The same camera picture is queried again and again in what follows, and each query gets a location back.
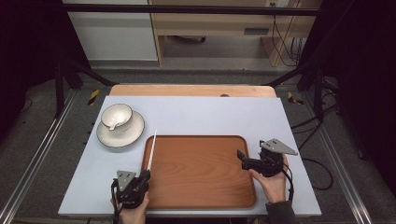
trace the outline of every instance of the sleeve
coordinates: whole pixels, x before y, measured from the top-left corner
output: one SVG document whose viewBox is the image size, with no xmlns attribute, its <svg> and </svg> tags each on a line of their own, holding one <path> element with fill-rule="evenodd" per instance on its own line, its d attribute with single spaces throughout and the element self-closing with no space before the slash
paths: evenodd
<svg viewBox="0 0 396 224">
<path fill-rule="evenodd" d="M 271 224 L 278 223 L 297 223 L 291 202 L 286 201 L 282 203 L 267 203 L 266 205 L 268 218 Z"/>
</svg>

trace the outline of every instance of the tray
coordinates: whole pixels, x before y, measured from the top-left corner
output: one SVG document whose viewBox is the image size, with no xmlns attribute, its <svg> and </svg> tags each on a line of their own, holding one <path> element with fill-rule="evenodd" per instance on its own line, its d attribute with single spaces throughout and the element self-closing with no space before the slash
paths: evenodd
<svg viewBox="0 0 396 224">
<path fill-rule="evenodd" d="M 147 169 L 153 136 L 145 146 Z M 248 208 L 256 202 L 253 180 L 236 150 L 248 156 L 236 135 L 157 135 L 149 181 L 150 209 Z"/>
</svg>

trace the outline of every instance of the wall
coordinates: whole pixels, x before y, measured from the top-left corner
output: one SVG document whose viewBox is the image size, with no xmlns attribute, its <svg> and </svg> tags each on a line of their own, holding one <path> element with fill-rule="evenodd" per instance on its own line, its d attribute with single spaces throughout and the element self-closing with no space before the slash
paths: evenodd
<svg viewBox="0 0 396 224">
<path fill-rule="evenodd" d="M 69 4 L 146 5 L 145 0 L 63 0 Z M 78 38 L 92 61 L 157 61 L 148 13 L 69 12 Z"/>
</svg>

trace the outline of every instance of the white plate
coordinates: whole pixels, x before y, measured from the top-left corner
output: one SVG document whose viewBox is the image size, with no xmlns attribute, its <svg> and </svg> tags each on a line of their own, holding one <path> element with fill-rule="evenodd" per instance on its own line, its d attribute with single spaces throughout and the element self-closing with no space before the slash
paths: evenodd
<svg viewBox="0 0 396 224">
<path fill-rule="evenodd" d="M 143 130 L 145 129 L 145 121 L 143 117 L 133 111 L 131 127 L 124 131 L 110 131 L 108 127 L 102 122 L 99 123 L 98 128 L 96 130 L 96 135 L 99 141 L 108 147 L 125 147 L 129 144 L 132 144 L 136 141 L 137 138 L 140 137 Z"/>
</svg>

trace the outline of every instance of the wooden cabinet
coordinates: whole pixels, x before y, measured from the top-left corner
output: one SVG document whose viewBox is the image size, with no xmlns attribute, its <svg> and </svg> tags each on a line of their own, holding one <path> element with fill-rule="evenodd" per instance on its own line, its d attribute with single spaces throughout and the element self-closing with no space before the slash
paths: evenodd
<svg viewBox="0 0 396 224">
<path fill-rule="evenodd" d="M 230 6 L 265 7 L 266 0 L 148 0 L 152 5 L 182 6 Z M 288 7 L 320 7 L 321 0 L 289 0 Z M 267 15 L 222 15 L 222 14 L 151 14 L 159 62 L 162 63 L 163 49 L 167 35 L 259 35 L 262 36 L 271 65 L 277 66 L 279 55 L 284 49 L 282 39 L 307 37 L 314 17 L 276 16 L 276 26 L 280 33 L 274 32 L 274 16 Z"/>
</svg>

